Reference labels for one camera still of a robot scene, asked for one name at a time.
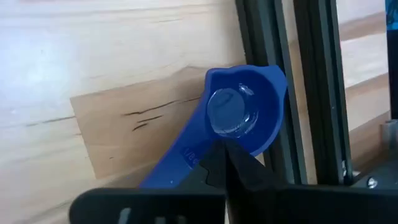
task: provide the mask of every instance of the black plastic part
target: black plastic part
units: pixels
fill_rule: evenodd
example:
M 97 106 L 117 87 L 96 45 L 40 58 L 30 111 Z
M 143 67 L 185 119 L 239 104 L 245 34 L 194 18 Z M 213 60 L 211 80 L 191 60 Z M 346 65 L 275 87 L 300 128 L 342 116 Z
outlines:
M 353 187 L 369 188 L 369 179 L 377 184 L 372 189 L 398 190 L 398 152 L 389 152 L 387 159 L 378 163 L 371 172 L 360 174 Z
M 264 153 L 267 167 L 291 184 L 306 184 L 299 113 L 295 97 L 289 45 L 281 0 L 236 0 L 246 62 L 278 65 L 286 74 L 284 122 L 279 135 Z
M 232 224 L 398 222 L 396 190 L 285 184 L 234 141 L 215 142 L 176 189 L 86 192 L 70 221 L 223 224 L 225 199 Z
M 294 9 L 318 183 L 349 185 L 353 170 L 336 1 L 294 0 Z
M 72 224 L 224 223 L 225 196 L 182 190 L 94 189 L 73 201 Z
M 398 1 L 390 0 L 387 5 L 387 25 L 397 23 Z M 391 119 L 398 119 L 398 30 L 387 30 L 387 53 L 390 83 Z

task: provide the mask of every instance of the wood grain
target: wood grain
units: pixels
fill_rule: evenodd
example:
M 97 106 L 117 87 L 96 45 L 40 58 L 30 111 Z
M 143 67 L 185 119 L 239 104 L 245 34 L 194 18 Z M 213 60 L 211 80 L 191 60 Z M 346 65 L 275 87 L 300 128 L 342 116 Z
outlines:
M 72 98 L 97 178 L 156 163 L 195 109 L 205 73 L 187 67 L 165 79 Z
M 0 222 L 65 223 L 80 193 L 154 165 L 97 179 L 71 97 L 242 63 L 244 52 L 230 0 L 10 0 L 0 61 Z
M 386 32 L 386 13 L 377 12 L 339 25 L 340 40 L 352 40 Z
M 348 129 L 354 130 L 390 110 L 388 75 L 346 90 Z
M 369 163 L 384 152 L 381 125 L 390 118 L 390 112 L 384 113 L 349 133 L 354 169 L 366 169 Z

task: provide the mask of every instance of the light wooden surface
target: light wooden surface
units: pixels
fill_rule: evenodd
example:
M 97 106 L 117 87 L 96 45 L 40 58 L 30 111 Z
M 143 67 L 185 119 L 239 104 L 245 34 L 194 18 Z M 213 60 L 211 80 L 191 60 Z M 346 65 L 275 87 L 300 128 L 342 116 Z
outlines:
M 351 35 L 343 60 L 345 52 L 380 44 L 379 32 L 369 38 L 363 33 Z M 362 44 L 350 48 L 356 38 Z M 368 52 L 349 56 L 345 74 L 354 77 L 353 86 L 385 73 L 380 49 L 371 58 Z M 362 59 L 376 61 L 365 78 Z M 142 163 L 97 179 L 70 98 L 158 80 L 186 67 L 244 63 L 244 52 L 232 0 L 7 0 L 0 2 L 0 62 L 0 222 L 67 223 L 78 194 L 102 185 L 135 186 L 153 166 Z M 302 96 L 303 88 L 296 89 Z M 370 92 L 369 98 L 353 98 L 362 103 L 352 114 L 367 110 L 369 99 L 385 97 Z M 382 114 L 378 108 L 350 127 Z M 308 131 L 308 122 L 300 122 Z

